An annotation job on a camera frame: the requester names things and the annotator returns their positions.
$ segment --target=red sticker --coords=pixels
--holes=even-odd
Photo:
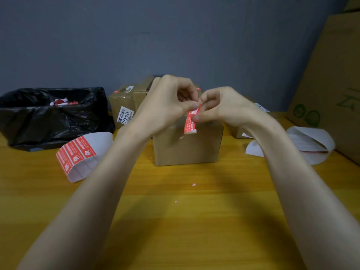
[[[80,151],[83,153],[85,158],[92,157],[96,155],[95,151],[92,149],[85,137],[80,136],[74,140],[75,144],[79,147]]]
[[[64,145],[64,149],[66,150],[67,154],[70,156],[71,161],[76,164],[81,160],[84,160],[84,155],[78,149],[74,141],[71,141]]]
[[[196,124],[195,124],[195,122],[193,122],[191,120],[191,118],[199,112],[200,107],[194,111],[188,112],[186,121],[185,121],[184,134],[195,134],[196,133],[196,128],[195,128]]]
[[[71,170],[73,164],[71,160],[69,159],[69,156],[66,154],[63,147],[60,148],[60,150],[56,153],[56,157],[58,158],[58,161],[63,168],[66,175],[68,175],[69,171]]]

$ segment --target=right hand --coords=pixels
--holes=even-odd
[[[199,98],[200,111],[192,117],[194,122],[221,120],[235,127],[255,123],[263,117],[261,111],[231,87],[219,87],[205,91]]]

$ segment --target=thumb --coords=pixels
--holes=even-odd
[[[208,111],[200,112],[192,117],[194,122],[207,122],[216,120],[216,108],[212,108]]]
[[[184,102],[180,102],[180,106],[182,108],[182,114],[186,115],[189,111],[193,111],[199,108],[200,104],[196,101],[186,100]]]

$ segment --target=forearm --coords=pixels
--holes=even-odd
[[[270,116],[247,128],[261,146],[286,220],[309,269],[354,269],[360,227]]]
[[[35,241],[18,269],[89,269],[101,251],[127,178],[147,142],[129,124]]]

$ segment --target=hand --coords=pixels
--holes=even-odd
[[[165,75],[154,79],[133,120],[152,136],[199,108],[198,100],[198,92],[190,79]]]
[[[231,87],[219,87],[205,91],[199,98],[202,105],[194,122],[221,120],[232,126],[240,127],[255,122],[265,114],[254,103]]]

